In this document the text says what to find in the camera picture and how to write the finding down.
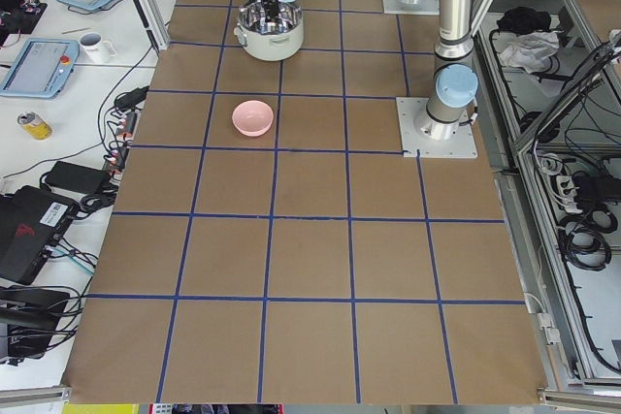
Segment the white cooking pot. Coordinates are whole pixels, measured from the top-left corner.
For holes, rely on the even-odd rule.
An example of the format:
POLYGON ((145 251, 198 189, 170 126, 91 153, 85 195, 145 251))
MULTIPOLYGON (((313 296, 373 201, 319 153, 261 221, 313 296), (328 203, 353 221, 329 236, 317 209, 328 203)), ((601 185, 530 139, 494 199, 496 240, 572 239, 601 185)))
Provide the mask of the white cooking pot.
POLYGON ((239 8, 234 34, 245 51, 260 60, 280 61, 295 54, 304 41, 304 17, 296 3, 280 2, 280 25, 269 22, 269 0, 263 0, 267 19, 252 25, 252 5, 239 8))

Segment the pink bowl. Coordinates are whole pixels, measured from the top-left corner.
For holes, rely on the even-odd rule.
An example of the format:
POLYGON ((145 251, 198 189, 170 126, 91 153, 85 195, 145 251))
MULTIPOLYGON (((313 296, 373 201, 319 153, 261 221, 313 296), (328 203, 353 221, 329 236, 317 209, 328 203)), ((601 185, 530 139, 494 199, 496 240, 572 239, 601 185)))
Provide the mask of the pink bowl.
POLYGON ((267 133, 274 121, 274 111, 265 102, 248 100, 238 104, 232 113, 234 127, 244 136, 259 137, 267 133))

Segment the white mug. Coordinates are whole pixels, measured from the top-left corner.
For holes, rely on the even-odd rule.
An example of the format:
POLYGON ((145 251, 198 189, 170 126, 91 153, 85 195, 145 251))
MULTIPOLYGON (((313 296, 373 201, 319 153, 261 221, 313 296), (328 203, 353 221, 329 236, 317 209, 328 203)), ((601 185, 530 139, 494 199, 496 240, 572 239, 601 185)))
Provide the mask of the white mug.
POLYGON ((113 43, 103 39, 99 33, 91 32, 80 37, 79 43, 86 55, 95 64, 109 63, 117 52, 113 43))

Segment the power strip with plugs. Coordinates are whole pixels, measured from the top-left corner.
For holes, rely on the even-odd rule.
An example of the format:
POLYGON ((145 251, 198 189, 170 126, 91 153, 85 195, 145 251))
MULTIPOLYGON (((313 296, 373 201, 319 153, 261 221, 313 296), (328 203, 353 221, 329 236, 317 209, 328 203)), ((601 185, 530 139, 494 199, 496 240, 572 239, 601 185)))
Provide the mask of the power strip with plugs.
POLYGON ((113 110, 112 119, 106 121, 113 138, 107 143, 108 153, 104 156, 103 170, 110 175, 119 175, 125 168, 140 113, 139 110, 113 110))

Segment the near teach pendant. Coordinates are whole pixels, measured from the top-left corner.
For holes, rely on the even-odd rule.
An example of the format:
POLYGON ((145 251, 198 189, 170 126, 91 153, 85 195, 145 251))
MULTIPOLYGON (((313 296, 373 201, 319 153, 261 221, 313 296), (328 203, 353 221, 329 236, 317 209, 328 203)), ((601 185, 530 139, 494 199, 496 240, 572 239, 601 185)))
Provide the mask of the near teach pendant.
POLYGON ((1 95, 53 98, 64 87, 79 55, 75 40, 28 39, 1 82, 1 95))

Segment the black power adapter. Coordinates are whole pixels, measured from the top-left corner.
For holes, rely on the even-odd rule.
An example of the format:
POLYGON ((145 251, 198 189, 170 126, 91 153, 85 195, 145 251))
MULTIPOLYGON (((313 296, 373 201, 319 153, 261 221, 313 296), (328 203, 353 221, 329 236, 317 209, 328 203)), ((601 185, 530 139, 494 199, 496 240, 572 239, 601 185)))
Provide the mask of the black power adapter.
POLYGON ((111 175, 103 170, 57 161, 40 179, 43 189, 59 188, 82 194, 98 194, 110 185, 111 175))

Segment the black cloth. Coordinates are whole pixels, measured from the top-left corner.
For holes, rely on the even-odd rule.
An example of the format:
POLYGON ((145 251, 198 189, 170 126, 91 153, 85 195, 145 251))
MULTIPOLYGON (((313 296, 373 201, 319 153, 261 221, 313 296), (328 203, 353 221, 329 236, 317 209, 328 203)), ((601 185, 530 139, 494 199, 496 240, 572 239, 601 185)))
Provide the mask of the black cloth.
POLYGON ((548 31, 551 16, 548 12, 540 12, 528 7, 516 7, 505 12, 497 21, 497 25, 501 31, 526 35, 536 31, 548 31))

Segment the yellow drink can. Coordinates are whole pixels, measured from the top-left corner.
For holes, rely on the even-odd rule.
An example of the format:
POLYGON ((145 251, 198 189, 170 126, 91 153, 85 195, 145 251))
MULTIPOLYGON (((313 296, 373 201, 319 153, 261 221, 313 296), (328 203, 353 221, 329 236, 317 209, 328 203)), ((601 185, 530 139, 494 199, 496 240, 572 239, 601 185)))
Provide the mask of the yellow drink can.
POLYGON ((42 141, 52 135, 52 128, 32 111, 21 113, 16 118, 17 124, 33 139, 42 141))

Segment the white crumpled cloth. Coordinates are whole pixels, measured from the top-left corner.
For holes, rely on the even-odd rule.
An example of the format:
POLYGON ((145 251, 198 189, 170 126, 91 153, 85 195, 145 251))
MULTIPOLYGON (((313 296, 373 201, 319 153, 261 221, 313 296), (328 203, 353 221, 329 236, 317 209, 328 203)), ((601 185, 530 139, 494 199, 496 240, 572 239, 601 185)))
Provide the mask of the white crumpled cloth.
POLYGON ((529 74, 542 73, 550 69, 559 48, 556 32, 533 32, 511 40, 499 61, 504 67, 520 68, 529 74))

